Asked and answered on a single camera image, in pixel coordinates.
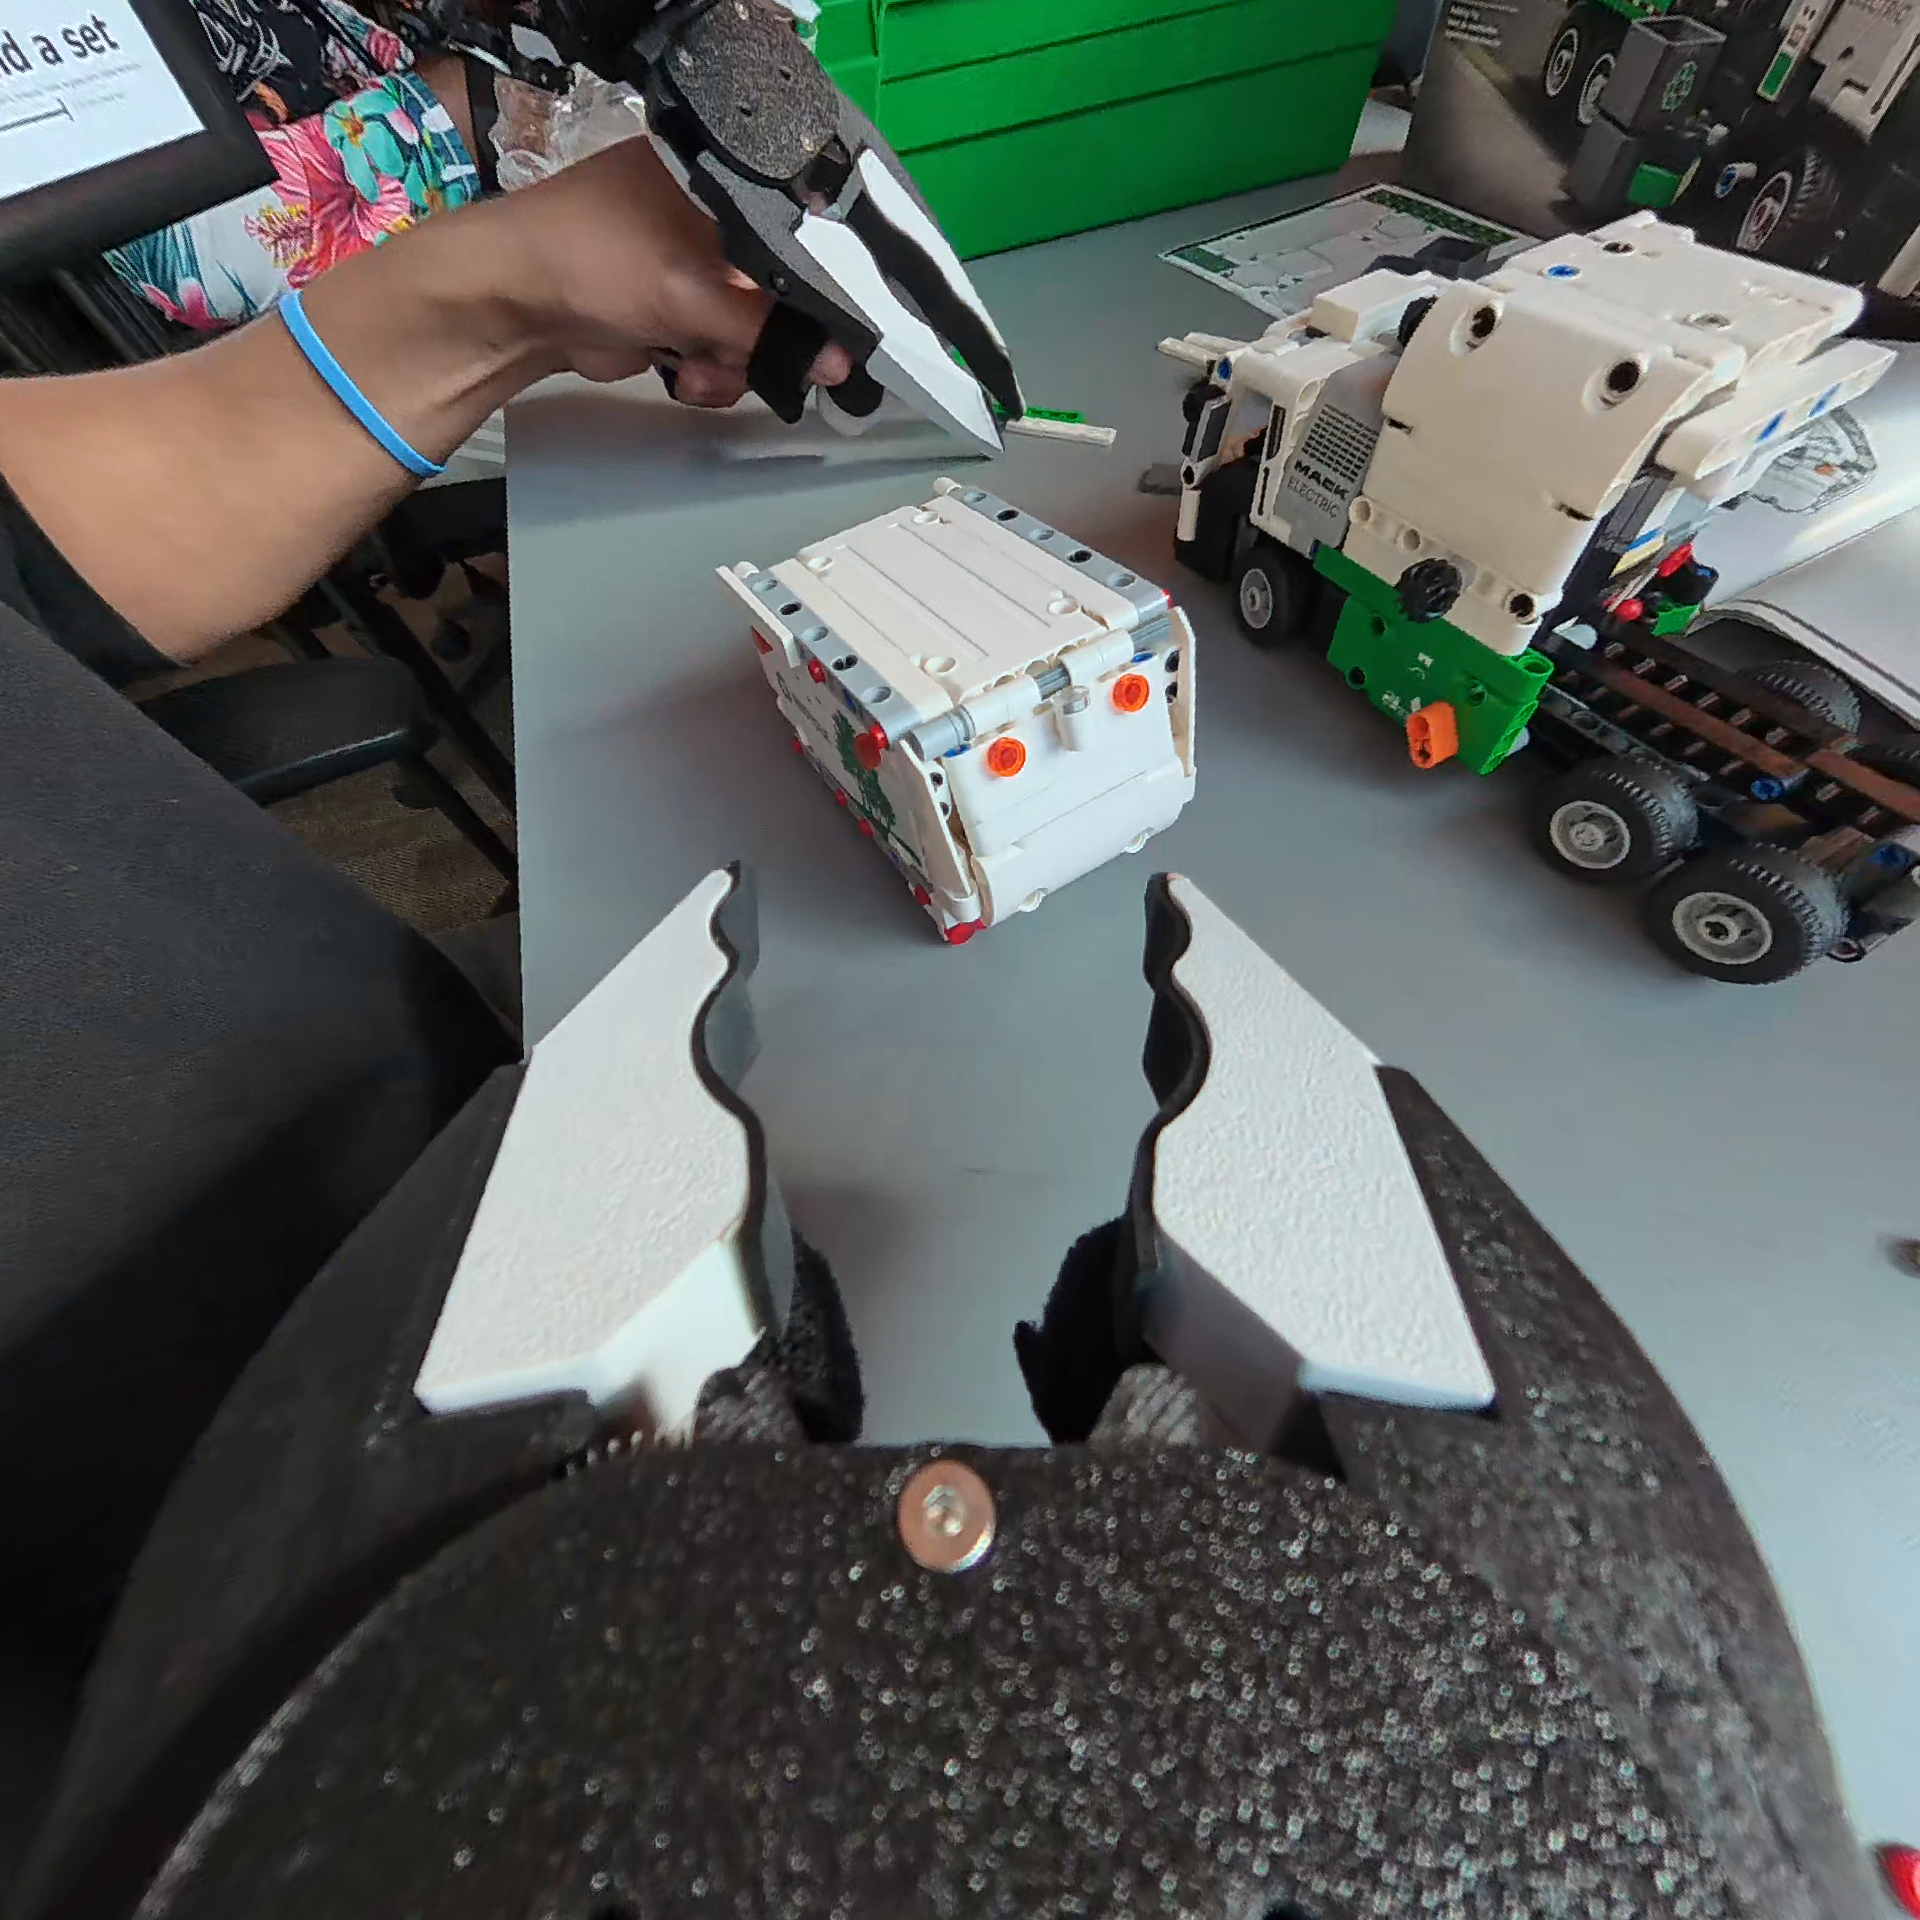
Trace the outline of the lego set packaging box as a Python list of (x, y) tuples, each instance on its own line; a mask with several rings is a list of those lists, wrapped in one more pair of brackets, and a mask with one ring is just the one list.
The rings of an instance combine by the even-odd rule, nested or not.
[(1530, 236), (1650, 210), (1913, 314), (1918, 4), (1447, 4), (1398, 178)]

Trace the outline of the person's dark clothing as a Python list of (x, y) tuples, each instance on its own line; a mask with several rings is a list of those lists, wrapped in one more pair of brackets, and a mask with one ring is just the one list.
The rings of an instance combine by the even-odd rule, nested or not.
[(446, 953), (3, 610), (6, 1916), (147, 1916), (214, 1785), (569, 1403), (406, 1365), (515, 1082)]

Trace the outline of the blue wristband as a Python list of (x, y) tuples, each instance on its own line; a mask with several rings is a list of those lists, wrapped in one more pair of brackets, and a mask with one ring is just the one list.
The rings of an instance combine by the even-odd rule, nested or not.
[(350, 421), (374, 444), (397, 468), (413, 480), (442, 478), (446, 465), (424, 458), (397, 427), (371, 405), (371, 401), (352, 379), (338, 357), (325, 346), (312, 321), (304, 312), (299, 291), (285, 293), (277, 301), (277, 317), (289, 344), (307, 371), (319, 379), (321, 388), (343, 408)]

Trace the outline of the green storage box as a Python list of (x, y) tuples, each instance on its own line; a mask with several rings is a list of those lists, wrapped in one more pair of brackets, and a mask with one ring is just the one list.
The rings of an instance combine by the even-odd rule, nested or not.
[(821, 2), (809, 44), (963, 258), (1337, 172), (1390, 2)]

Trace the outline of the person's left forearm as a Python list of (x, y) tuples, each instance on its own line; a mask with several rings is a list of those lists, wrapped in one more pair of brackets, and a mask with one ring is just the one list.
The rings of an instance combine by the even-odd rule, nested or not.
[[(533, 365), (495, 205), (302, 291), (325, 346), (433, 461)], [(1, 472), (82, 582), (181, 662), (285, 610), (421, 485), (321, 388), (277, 312), (151, 363), (3, 379)]]

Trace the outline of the white lego garbage container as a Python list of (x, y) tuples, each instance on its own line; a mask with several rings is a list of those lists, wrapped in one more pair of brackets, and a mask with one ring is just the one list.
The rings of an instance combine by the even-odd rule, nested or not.
[(1195, 635), (1138, 569), (952, 478), (742, 606), (797, 754), (947, 946), (1139, 853), (1195, 789)]

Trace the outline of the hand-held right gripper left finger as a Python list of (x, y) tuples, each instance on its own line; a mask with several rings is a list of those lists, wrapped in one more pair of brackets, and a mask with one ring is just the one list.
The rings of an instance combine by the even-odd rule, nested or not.
[(435, 1416), (583, 1397), (688, 1438), (797, 1284), (755, 1113), (759, 905), (703, 875), (528, 1053), (415, 1374)]

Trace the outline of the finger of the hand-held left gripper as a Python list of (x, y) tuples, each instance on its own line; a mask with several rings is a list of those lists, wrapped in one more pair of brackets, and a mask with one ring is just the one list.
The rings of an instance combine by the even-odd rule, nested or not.
[(878, 385), (981, 458), (1001, 456), (989, 397), (1009, 387), (1009, 354), (925, 209), (856, 200), (849, 219), (807, 210), (795, 240), (874, 333), (865, 371)]
[(863, 137), (833, 203), (831, 274), (878, 331), (867, 369), (936, 426), (1024, 419), (1011, 354), (897, 155)]

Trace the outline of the white sticker sheet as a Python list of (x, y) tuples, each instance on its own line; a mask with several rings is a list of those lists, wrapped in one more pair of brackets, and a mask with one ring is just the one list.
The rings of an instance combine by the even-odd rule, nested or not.
[(1374, 270), (1474, 276), (1534, 244), (1523, 230), (1378, 182), (1165, 249), (1159, 258), (1282, 321)]

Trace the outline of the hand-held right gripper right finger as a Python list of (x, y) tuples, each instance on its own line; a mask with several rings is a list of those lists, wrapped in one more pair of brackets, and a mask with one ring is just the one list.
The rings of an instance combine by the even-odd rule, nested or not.
[(1129, 1344), (1264, 1457), (1310, 1459), (1327, 1401), (1494, 1416), (1378, 1056), (1191, 878), (1152, 878), (1143, 932)]

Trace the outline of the person's left hand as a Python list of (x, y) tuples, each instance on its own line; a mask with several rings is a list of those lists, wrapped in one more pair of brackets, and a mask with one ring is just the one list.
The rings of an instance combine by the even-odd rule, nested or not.
[(747, 396), (773, 299), (729, 262), (715, 219), (647, 137), (630, 137), (495, 205), (510, 293), (560, 369), (598, 385), (657, 371), (695, 410)]

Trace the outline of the black framed white sign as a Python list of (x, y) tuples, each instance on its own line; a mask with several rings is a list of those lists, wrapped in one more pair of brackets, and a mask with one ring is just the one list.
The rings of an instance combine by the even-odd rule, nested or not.
[(273, 180), (187, 2), (1, 4), (1, 276), (122, 248)]

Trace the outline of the white green lego truck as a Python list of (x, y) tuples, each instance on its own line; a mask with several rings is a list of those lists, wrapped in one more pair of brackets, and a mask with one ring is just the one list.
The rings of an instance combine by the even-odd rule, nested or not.
[(1913, 321), (1640, 210), (1474, 276), (1374, 270), (1187, 331), (1174, 558), (1310, 635), (1419, 769), (1528, 756), (1527, 840), (1726, 986), (1915, 928), (1915, 721), (1707, 616), (1717, 512)]

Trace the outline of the black office chair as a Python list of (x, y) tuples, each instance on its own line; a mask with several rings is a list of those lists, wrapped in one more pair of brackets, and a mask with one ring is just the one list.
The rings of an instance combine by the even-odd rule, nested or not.
[(510, 589), (481, 569), (507, 546), (504, 478), (424, 488), (267, 626), (289, 662), (167, 689), (142, 712), (261, 806), (395, 776), (403, 804), (433, 810), (503, 878), (507, 910), (515, 854), (433, 764), (461, 754), (515, 825), (512, 753), (481, 713), (512, 675)]

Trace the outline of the lego instruction booklet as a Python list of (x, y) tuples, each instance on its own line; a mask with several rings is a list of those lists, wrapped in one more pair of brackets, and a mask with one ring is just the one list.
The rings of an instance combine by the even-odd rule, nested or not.
[(1861, 397), (1830, 410), (1734, 504), (1696, 555), (1707, 616), (1837, 667), (1880, 706), (1918, 702), (1918, 357), (1902, 346)]

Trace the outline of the clear plastic bag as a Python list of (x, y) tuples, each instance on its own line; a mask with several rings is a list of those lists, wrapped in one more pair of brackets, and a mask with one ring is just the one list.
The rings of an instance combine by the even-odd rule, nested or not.
[(560, 91), (495, 76), (493, 108), (486, 142), (493, 180), (503, 193), (536, 185), (569, 164), (649, 132), (638, 89), (608, 83), (581, 65), (567, 70)]

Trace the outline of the floral printed cloth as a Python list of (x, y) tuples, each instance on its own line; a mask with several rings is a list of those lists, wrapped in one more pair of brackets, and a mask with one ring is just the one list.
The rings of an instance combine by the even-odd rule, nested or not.
[(346, 258), (479, 201), (466, 65), (422, 4), (197, 2), (272, 178), (105, 254), (165, 321), (214, 333)]

